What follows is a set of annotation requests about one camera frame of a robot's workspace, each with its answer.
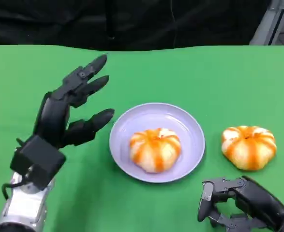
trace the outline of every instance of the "robotic arm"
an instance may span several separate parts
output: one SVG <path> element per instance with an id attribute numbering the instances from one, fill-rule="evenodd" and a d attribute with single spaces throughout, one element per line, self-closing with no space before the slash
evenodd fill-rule
<path id="1" fill-rule="evenodd" d="M 202 184 L 198 221 L 209 218 L 213 227 L 224 226 L 227 232 L 251 232 L 254 228 L 284 232 L 284 205 L 249 177 L 210 179 Z M 236 207 L 244 214 L 227 218 L 219 212 L 216 203 L 226 202 L 229 198 L 235 200 Z"/>
<path id="2" fill-rule="evenodd" d="M 88 121 L 72 122 L 67 128 L 70 107 L 80 107 L 107 84 L 108 76 L 88 83 L 106 60 L 103 55 L 86 67 L 78 67 L 63 79 L 59 88 L 46 93 L 33 135 L 25 142 L 17 139 L 19 147 L 11 162 L 14 174 L 11 182 L 2 186 L 6 204 L 0 216 L 0 232 L 42 232 L 46 198 L 53 188 L 54 176 L 66 161 L 59 149 L 93 140 L 96 132 L 113 117 L 114 110 L 106 109 Z M 6 193 L 7 188 L 12 189 L 11 197 Z"/>

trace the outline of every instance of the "black curtain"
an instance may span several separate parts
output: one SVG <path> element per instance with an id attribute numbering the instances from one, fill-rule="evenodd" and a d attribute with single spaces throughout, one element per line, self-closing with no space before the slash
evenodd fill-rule
<path id="1" fill-rule="evenodd" d="M 0 0 L 0 44 L 140 51 L 246 45 L 270 0 Z"/>

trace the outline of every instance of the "green tabletop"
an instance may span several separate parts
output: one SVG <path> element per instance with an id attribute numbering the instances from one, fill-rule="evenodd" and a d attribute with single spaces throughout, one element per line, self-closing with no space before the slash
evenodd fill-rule
<path id="1" fill-rule="evenodd" d="M 30 136 L 44 93 L 100 54 L 58 46 L 0 46 L 0 187 L 12 175 L 15 138 Z M 44 232 L 210 232 L 207 220 L 197 222 L 201 181 L 220 176 L 246 174 L 284 203 L 284 47 L 112 52 L 100 74 L 110 75 L 110 82 L 72 110 L 71 121 L 105 108 L 114 108 L 115 116 L 94 141 L 62 150 L 67 162 L 47 200 Z M 140 182 L 126 175 L 109 153 L 113 123 L 146 102 L 177 105 L 204 131 L 206 154 L 180 181 Z M 221 132 L 238 125 L 258 125 L 274 133 L 278 152 L 265 169 L 242 172 L 222 155 Z M 4 203 L 0 190 L 0 212 Z M 221 208 L 227 214 L 237 212 L 233 202 Z"/>

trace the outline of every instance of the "plate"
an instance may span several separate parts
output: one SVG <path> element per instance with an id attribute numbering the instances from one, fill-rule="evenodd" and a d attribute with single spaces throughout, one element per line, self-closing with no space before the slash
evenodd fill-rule
<path id="1" fill-rule="evenodd" d="M 130 138 L 135 132 L 168 128 L 179 137 L 181 154 L 173 167 L 162 173 L 147 173 L 130 159 Z M 184 177 L 201 161 L 205 139 L 198 122 L 186 111 L 166 103 L 147 103 L 125 112 L 115 122 L 109 147 L 116 164 L 128 175 L 146 182 L 164 183 Z"/>

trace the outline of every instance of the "pumpkin-shaped bun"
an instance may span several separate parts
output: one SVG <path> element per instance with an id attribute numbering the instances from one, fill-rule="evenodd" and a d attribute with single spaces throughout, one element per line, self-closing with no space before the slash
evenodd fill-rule
<path id="1" fill-rule="evenodd" d="M 170 169 L 181 151 L 175 132 L 162 128 L 135 133 L 130 148 L 131 160 L 148 173 Z"/>
<path id="2" fill-rule="evenodd" d="M 275 156 L 274 135 L 261 127 L 229 127 L 223 131 L 222 151 L 239 169 L 255 171 Z"/>

